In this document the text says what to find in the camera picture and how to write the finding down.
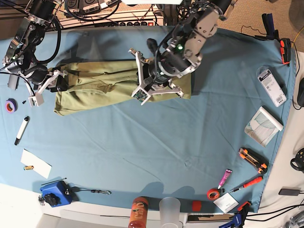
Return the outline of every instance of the orange screwdriver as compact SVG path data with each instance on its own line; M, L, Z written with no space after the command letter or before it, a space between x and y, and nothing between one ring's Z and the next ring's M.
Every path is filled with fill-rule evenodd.
M263 177L262 177L262 176L257 177L257 178L255 178L255 179L253 179L252 181L250 181L250 182L248 182L248 183L246 183L246 184L243 184L241 187L238 187L238 188L236 188L236 189L231 190L229 193L238 191L238 190L240 190L240 189L247 188L247 187L249 187L249 186L251 186L251 185L254 185L254 184L257 184L257 183L261 182L262 180L263 180Z

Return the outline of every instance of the orange bottle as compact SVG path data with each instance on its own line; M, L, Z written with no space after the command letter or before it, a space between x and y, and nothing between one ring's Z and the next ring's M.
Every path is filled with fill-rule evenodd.
M137 197L133 200L128 228L146 228L148 215L148 200Z

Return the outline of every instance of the beige floor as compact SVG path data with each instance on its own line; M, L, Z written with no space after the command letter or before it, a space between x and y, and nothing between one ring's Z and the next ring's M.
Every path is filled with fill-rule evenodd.
M298 31L304 26L304 0L238 0L231 17L219 22L219 28L241 32L242 25L252 26L266 33L262 21L263 13L272 13L275 29L280 38L294 40ZM257 31L243 28L243 33L258 35ZM304 30L296 40L298 51L304 52Z

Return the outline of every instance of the purple tape roll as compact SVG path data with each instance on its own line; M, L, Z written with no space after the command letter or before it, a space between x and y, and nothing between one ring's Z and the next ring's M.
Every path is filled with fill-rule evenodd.
M10 98L5 102L5 109L8 113L14 113L17 110L17 102Z

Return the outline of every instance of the plastic cup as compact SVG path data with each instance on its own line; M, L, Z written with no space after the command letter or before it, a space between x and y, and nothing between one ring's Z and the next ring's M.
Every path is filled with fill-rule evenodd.
M161 228L178 228L180 222L181 202L174 197L160 201Z

